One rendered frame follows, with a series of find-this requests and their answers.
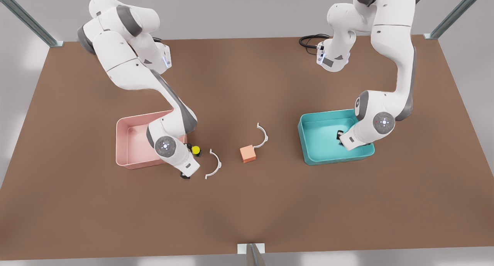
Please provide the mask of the blue storage box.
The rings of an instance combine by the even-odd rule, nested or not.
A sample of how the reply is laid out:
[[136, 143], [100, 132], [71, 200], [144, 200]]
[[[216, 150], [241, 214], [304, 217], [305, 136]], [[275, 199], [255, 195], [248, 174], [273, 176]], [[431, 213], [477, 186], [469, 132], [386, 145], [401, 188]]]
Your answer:
[[353, 109], [303, 114], [298, 124], [304, 161], [308, 165], [363, 160], [375, 152], [373, 144], [346, 150], [337, 132], [347, 132], [357, 122]]

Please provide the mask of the silver frame post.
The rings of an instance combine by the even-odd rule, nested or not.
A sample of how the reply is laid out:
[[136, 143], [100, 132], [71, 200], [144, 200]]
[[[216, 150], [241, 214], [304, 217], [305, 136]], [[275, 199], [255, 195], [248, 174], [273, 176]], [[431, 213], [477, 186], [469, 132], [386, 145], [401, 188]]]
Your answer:
[[431, 33], [423, 34], [426, 40], [438, 40], [477, 0], [461, 0]]
[[64, 41], [57, 41], [51, 36], [16, 0], [0, 0], [0, 2], [49, 47], [64, 45]]
[[237, 254], [246, 255], [246, 266], [266, 266], [262, 254], [265, 254], [264, 243], [238, 244]]

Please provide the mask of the orange-red cube button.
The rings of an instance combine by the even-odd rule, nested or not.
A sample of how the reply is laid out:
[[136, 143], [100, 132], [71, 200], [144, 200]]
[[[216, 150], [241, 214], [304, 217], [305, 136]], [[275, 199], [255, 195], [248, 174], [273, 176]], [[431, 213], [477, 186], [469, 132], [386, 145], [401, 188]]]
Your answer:
[[256, 160], [256, 153], [253, 145], [247, 145], [240, 148], [240, 155], [242, 157], [243, 163]]

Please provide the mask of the white curved arc piece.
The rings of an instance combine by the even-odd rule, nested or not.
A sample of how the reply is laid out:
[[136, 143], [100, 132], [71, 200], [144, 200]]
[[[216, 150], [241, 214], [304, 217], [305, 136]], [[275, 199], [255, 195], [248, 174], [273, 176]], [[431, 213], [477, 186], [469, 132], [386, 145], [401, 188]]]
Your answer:
[[267, 136], [266, 134], [266, 131], [263, 127], [261, 127], [261, 125], [259, 125], [259, 123], [257, 123], [257, 126], [256, 126], [259, 130], [261, 130], [261, 132], [264, 134], [264, 139], [263, 139], [263, 142], [258, 144], [258, 145], [254, 145], [253, 148], [256, 149], [256, 148], [260, 148], [261, 146], [263, 146], [269, 139], [269, 137]]
[[221, 163], [221, 161], [220, 161], [220, 159], [219, 159], [218, 155], [217, 155], [216, 153], [214, 153], [214, 152], [212, 151], [212, 149], [210, 149], [209, 153], [210, 153], [210, 154], [212, 154], [212, 155], [213, 155], [213, 156], [217, 159], [217, 167], [216, 167], [216, 169], [215, 169], [212, 173], [208, 173], [208, 174], [206, 174], [206, 175], [205, 175], [205, 180], [207, 180], [207, 179], [208, 179], [208, 177], [211, 177], [211, 176], [213, 176], [215, 173], [217, 173], [217, 171], [218, 171], [218, 170], [222, 167], [222, 163]]

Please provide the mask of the pink storage box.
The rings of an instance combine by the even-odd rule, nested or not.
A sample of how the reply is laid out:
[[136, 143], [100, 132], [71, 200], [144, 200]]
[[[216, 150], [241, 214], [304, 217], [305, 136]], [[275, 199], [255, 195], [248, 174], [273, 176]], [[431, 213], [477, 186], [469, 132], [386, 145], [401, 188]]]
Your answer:
[[171, 110], [124, 117], [116, 125], [116, 163], [127, 169], [165, 164], [147, 140], [147, 125]]

